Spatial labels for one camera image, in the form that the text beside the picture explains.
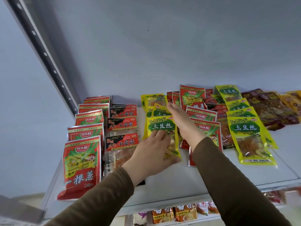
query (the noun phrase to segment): white wall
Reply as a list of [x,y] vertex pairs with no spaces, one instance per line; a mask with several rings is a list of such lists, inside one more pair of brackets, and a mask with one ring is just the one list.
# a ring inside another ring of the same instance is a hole
[[32,0],[81,99],[301,89],[301,0]]
[[74,119],[0,0],[0,194],[45,192]]

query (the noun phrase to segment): brown sleeve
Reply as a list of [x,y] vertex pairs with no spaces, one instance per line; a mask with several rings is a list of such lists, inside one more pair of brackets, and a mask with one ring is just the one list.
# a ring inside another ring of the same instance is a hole
[[209,137],[192,159],[226,225],[291,225]]
[[123,168],[119,168],[52,218],[46,226],[109,226],[133,193],[132,180]]

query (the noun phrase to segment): hand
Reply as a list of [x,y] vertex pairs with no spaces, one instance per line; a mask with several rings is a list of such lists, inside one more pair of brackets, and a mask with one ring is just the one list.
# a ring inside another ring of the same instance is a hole
[[173,115],[175,124],[180,129],[181,136],[190,145],[191,150],[194,151],[197,144],[207,137],[207,135],[193,123],[181,107],[169,102],[167,104],[167,108]]
[[164,130],[153,131],[151,135],[138,144],[133,156],[122,167],[131,177],[134,186],[145,178],[156,175],[181,159],[170,155],[167,149],[170,136]]

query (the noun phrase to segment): right hand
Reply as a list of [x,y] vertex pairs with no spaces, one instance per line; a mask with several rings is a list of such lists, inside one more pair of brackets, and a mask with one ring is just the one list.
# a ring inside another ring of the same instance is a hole
[[173,115],[175,124],[180,129],[181,136],[190,145],[191,150],[194,151],[197,144],[207,137],[207,135],[193,123],[181,107],[169,102],[167,104],[167,108]]

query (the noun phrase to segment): left hand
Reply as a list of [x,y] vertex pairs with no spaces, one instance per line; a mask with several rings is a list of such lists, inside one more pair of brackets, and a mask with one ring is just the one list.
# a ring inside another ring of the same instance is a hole
[[170,156],[167,147],[170,144],[170,136],[164,130],[153,131],[151,135],[138,144],[133,156],[123,164],[123,168],[129,174],[133,185],[137,186],[145,178],[156,175],[181,159],[178,156]]

